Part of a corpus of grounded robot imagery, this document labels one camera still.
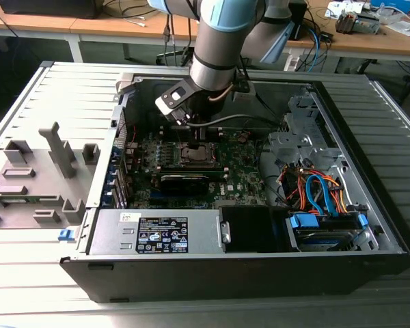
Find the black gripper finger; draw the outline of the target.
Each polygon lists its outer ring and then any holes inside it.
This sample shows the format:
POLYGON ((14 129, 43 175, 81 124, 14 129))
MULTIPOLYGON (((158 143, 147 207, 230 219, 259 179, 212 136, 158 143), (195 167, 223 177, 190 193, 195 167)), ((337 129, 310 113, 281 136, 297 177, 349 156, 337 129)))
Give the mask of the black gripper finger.
POLYGON ((198 150, 201 146, 206 146, 208 137, 207 127, 189 126, 190 138, 188 142, 189 149, 198 150))

